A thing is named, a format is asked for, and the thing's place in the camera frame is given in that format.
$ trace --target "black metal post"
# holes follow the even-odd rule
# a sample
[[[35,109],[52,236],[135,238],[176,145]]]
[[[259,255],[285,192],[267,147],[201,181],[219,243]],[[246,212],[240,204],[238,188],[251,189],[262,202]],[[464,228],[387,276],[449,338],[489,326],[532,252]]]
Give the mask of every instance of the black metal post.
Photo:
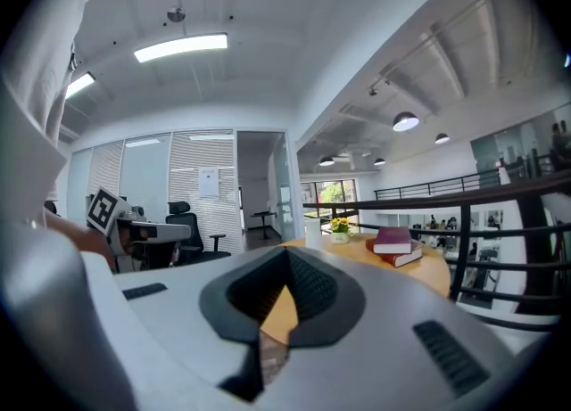
[[[458,265],[454,273],[454,281],[450,288],[448,298],[456,301],[460,294],[460,287],[466,272],[466,262],[468,261],[468,248],[470,246],[470,205],[460,207],[460,251],[458,254]]]

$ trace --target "book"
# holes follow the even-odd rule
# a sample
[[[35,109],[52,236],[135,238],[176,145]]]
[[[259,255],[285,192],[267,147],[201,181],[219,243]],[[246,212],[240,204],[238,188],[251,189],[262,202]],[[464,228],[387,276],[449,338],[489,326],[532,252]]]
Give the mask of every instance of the book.
[[[412,237],[408,227],[381,227],[373,249],[375,254],[410,254]]]
[[[365,242],[367,249],[374,252],[375,239],[370,238]],[[402,267],[403,265],[418,260],[422,257],[422,243],[412,240],[412,252],[409,254],[377,254],[377,256],[385,262],[391,264],[393,267]]]

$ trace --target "floor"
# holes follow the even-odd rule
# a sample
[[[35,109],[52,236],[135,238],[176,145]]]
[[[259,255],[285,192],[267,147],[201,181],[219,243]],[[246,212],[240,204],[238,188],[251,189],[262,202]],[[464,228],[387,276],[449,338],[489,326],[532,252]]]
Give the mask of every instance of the floor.
[[[244,233],[245,248],[247,251],[257,250],[265,246],[276,246],[282,242],[282,237],[271,228],[266,228],[268,240],[263,239],[262,229],[246,230]]]
[[[287,361],[287,346],[260,332],[260,361],[264,385],[268,385]]]

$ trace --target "wooden table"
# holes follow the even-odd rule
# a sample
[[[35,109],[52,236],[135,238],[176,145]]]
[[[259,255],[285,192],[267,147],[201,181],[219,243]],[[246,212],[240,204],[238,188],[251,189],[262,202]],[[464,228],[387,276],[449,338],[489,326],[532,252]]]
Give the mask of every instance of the wooden table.
[[[374,237],[374,234],[356,234],[346,244],[333,244],[331,235],[323,235],[321,250],[375,267],[404,273],[428,285],[443,297],[448,296],[451,277],[442,254],[429,246],[424,246],[421,259],[394,268],[365,247],[365,240]],[[282,246],[305,246],[305,239],[286,242]],[[294,299],[287,288],[284,288],[261,330],[271,338],[287,344],[289,333],[297,326],[297,322]]]

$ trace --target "black office chair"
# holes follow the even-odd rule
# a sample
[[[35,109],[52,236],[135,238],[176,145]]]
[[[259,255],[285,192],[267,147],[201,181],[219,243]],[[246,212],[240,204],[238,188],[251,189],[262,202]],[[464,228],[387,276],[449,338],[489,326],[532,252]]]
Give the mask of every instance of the black office chair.
[[[170,201],[169,215],[166,217],[167,224],[184,224],[191,226],[193,235],[188,239],[180,242],[178,250],[178,264],[191,265],[209,260],[222,259],[231,256],[229,252],[218,251],[218,243],[220,238],[225,238],[225,234],[211,235],[214,239],[214,251],[205,251],[203,239],[198,230],[198,220],[194,213],[190,212],[190,205],[185,201]]]

